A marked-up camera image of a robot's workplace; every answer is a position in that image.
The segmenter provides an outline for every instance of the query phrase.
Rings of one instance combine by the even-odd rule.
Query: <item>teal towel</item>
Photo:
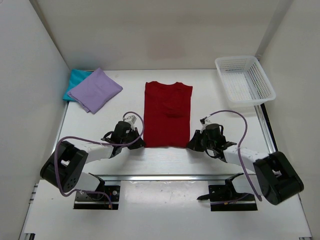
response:
[[[90,74],[92,74],[92,71],[81,71],[77,69],[72,69],[70,79],[69,79],[69,86],[67,90],[65,91],[65,94],[63,95],[63,100],[65,101],[71,101],[75,102],[73,98],[71,98],[67,92],[69,92],[71,89],[73,89],[75,86],[77,86],[79,83],[81,83],[83,80],[85,80]]]

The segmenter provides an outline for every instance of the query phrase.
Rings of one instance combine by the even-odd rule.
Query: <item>white wall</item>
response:
[[[262,56],[277,97],[266,104],[275,140],[304,183],[302,205],[320,239],[320,1],[295,0]]]
[[[69,69],[29,0],[0,0],[0,239],[19,238]]]
[[[33,1],[70,68],[104,70],[212,69],[218,57],[255,55],[279,2]]]

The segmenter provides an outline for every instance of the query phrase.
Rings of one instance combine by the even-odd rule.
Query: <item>red t-shirt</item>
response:
[[[147,82],[144,92],[144,134],[146,148],[181,147],[190,140],[192,86]]]

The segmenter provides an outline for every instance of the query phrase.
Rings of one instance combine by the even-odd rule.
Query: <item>purple cloth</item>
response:
[[[122,89],[122,86],[109,78],[101,68],[98,68],[79,85],[72,88],[68,95],[80,103],[87,113],[95,114]]]

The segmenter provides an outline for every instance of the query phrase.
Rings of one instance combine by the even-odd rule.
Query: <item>mesh basket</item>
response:
[[[230,107],[256,106],[276,98],[264,70],[254,56],[228,56],[215,60]]]

